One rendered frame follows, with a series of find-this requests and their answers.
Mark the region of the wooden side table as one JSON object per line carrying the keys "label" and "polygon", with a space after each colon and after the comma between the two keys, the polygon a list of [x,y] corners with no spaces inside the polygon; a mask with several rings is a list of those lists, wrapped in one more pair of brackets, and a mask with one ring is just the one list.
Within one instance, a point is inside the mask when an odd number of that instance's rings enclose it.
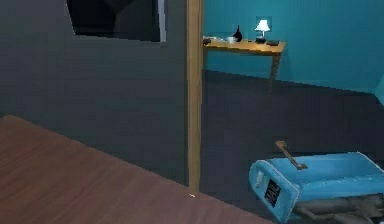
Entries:
{"label": "wooden side table", "polygon": [[211,39],[210,44],[203,45],[202,67],[204,70],[207,69],[207,57],[209,50],[250,54],[256,56],[268,56],[272,60],[268,82],[268,94],[271,95],[273,92],[273,84],[277,77],[279,63],[286,45],[287,43],[284,41],[280,41],[279,45],[277,46],[269,46],[266,43],[257,44],[247,39],[243,39],[240,42],[235,43],[228,43],[227,41]]}

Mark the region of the brown mailbox flag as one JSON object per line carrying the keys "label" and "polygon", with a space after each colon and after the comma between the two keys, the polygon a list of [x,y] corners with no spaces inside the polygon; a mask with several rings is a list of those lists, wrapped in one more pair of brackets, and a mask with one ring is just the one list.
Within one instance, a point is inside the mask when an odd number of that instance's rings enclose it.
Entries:
{"label": "brown mailbox flag", "polygon": [[288,145],[285,141],[278,140],[275,142],[275,144],[284,153],[284,155],[288,158],[288,160],[297,170],[307,169],[307,166],[305,164],[298,163],[296,159],[288,152]]}

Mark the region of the white table lamp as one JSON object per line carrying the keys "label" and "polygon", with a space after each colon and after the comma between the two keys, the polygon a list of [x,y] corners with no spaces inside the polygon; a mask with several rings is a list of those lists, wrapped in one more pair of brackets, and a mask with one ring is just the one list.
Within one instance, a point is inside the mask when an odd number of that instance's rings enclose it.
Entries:
{"label": "white table lamp", "polygon": [[255,30],[261,32],[261,35],[256,38],[256,42],[258,44],[265,43],[266,42],[265,33],[270,31],[268,21],[266,19],[260,20],[258,25],[256,26]]}

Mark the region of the blue mailbox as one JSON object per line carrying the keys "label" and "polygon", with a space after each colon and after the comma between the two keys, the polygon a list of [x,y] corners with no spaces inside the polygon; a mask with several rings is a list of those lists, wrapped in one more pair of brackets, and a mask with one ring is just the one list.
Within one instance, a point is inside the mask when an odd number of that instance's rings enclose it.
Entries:
{"label": "blue mailbox", "polygon": [[296,204],[368,194],[384,194],[384,169],[360,152],[258,160],[249,169],[252,190],[280,224],[295,216]]}

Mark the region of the grey rock base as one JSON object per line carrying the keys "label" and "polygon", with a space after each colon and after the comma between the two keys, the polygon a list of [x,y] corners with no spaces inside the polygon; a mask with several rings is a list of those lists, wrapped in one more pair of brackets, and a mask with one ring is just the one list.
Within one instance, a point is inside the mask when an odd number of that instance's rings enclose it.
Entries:
{"label": "grey rock base", "polygon": [[384,194],[299,202],[293,213],[310,224],[384,224]]}

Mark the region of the wooden door frame post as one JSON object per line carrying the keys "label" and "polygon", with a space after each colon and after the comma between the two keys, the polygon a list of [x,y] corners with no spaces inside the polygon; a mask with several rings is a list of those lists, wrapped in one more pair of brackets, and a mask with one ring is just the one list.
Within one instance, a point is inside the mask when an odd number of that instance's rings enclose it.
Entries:
{"label": "wooden door frame post", "polygon": [[203,0],[187,0],[188,185],[200,191]]}

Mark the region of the dark framed wall picture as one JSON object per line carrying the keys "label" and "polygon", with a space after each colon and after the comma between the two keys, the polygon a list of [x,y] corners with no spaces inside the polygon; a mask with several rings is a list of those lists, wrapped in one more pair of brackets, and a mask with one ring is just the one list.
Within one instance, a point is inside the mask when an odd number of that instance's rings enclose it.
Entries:
{"label": "dark framed wall picture", "polygon": [[66,0],[75,35],[165,42],[166,0]]}

